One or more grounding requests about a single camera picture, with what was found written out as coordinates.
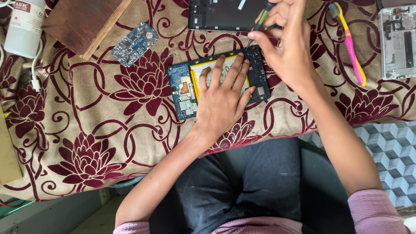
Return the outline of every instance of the black tablet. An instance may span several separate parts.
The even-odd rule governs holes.
[[[199,96],[199,75],[206,67],[214,67],[217,59],[225,55],[223,72],[220,82],[224,82],[228,70],[234,63],[238,53],[243,52],[244,58],[250,61],[246,81],[241,94],[249,87],[256,86],[248,104],[265,101],[270,98],[267,77],[264,71],[263,59],[258,45],[249,48],[230,51],[223,54],[204,57],[167,67],[169,84],[171,86],[173,102],[175,103],[178,119],[188,119],[196,116]],[[207,75],[207,85],[211,83],[212,71]]]
[[[267,0],[190,0],[191,30],[249,32]]]

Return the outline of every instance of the connector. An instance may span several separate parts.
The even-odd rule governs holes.
[[[40,90],[40,83],[39,83],[39,80],[38,80],[38,79],[33,79],[33,80],[32,80],[32,86],[33,86],[33,88],[34,88],[37,92],[39,92],[39,90]]]

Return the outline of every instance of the dark jeans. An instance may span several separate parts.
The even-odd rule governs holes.
[[[209,234],[226,222],[248,217],[300,221],[298,139],[250,145],[245,160],[241,191],[233,189],[215,154],[195,160],[179,177],[174,190],[191,233]]]

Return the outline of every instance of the beige fabric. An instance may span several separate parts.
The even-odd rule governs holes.
[[[46,46],[36,69],[43,83],[40,93],[30,85],[17,89],[19,74],[31,61],[7,55],[0,71],[1,105],[11,112],[6,120],[23,178],[0,187],[1,194],[43,201],[143,176],[184,138],[195,119],[176,119],[165,68],[248,42],[240,32],[189,31],[187,2],[133,0],[88,62],[43,35]],[[320,0],[308,0],[305,11],[314,29],[314,65],[351,124],[414,120],[416,80],[381,80],[373,2],[340,2],[367,86],[358,86],[339,19],[333,20],[329,2]],[[53,7],[49,0],[47,5]],[[121,67],[111,48],[146,21],[159,40],[134,66]],[[206,154],[316,130],[306,104],[267,64],[265,69],[272,98],[248,106]]]

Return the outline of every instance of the table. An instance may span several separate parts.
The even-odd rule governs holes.
[[[0,69],[0,98],[3,111],[11,112],[7,126],[23,178],[1,187],[0,194],[46,201],[143,176],[185,137],[195,119],[176,119],[166,67],[248,42],[241,32],[189,31],[187,2],[133,0],[89,61],[43,34],[46,46],[36,69],[39,93],[27,84],[18,89],[31,61],[8,54]],[[313,28],[313,64],[339,110],[351,125],[416,119],[416,79],[381,80],[374,1],[340,2],[366,87],[357,84],[342,25],[332,19],[328,5],[308,0],[305,19]],[[46,0],[46,6],[49,14],[54,3]],[[124,68],[111,49],[139,22],[152,25],[159,40]],[[302,99],[267,64],[265,70],[272,97],[248,106],[205,154],[316,130]]]

